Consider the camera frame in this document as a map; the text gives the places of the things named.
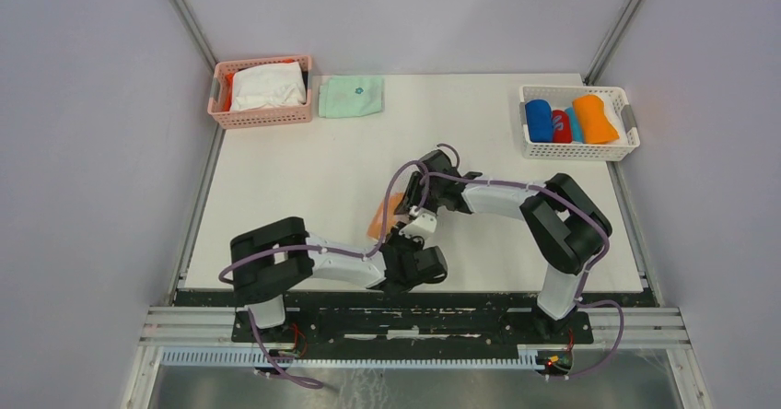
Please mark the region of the patterned peach towel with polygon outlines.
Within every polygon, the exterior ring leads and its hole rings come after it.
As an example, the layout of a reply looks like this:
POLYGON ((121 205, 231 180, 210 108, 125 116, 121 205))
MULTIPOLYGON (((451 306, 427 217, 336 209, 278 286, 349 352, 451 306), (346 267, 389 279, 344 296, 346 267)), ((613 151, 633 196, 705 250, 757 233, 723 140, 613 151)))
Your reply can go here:
POLYGON ((395 226, 400 220, 402 215, 396 214, 395 209, 401 204, 403 199, 403 193, 395 192, 390 195, 389 209, 386 214, 386 218, 382 218, 383 208, 385 207, 385 201, 381 200, 378 209, 369 223, 367 229, 367 236, 373 240, 379 240, 382 225, 385 225, 386 232, 389 232, 393 226, 395 226))

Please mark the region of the blue microfiber towel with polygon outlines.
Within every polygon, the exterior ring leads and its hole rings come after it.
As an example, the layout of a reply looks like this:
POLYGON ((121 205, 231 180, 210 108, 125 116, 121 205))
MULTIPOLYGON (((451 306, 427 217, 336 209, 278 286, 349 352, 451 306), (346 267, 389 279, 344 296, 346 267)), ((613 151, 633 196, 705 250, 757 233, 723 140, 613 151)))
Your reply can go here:
POLYGON ((525 103, 524 110, 531 142, 552 143, 554 126, 550 104, 543 99, 532 99, 525 103))

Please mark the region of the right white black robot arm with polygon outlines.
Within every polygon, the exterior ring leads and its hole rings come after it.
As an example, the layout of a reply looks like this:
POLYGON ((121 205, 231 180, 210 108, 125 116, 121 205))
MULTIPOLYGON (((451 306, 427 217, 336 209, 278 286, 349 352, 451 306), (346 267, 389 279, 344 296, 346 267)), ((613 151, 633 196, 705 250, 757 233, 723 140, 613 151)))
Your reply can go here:
POLYGON ((479 171, 460 173, 459 162, 440 150, 422 157, 394 214, 434 216, 446 208, 524 221, 548 263, 531 328, 545 343, 558 341, 568 332, 590 269, 610 248, 612 224, 565 173, 544 182, 505 181, 479 171))

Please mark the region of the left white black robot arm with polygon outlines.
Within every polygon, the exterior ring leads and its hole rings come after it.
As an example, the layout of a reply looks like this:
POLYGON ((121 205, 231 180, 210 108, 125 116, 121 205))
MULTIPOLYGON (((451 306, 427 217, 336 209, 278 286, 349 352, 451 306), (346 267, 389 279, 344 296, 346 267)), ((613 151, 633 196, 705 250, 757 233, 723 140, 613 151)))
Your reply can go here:
POLYGON ((290 326, 284 294, 307 279, 386 295, 444 281, 445 256, 439 247, 425 244, 436 224, 433 216, 398 222, 379 246, 362 249, 321 238, 306 230, 302 218, 287 217, 234 238, 229 243, 231 263, 218 279, 232 287, 237 305, 252 314, 256 332, 276 342, 290 326))

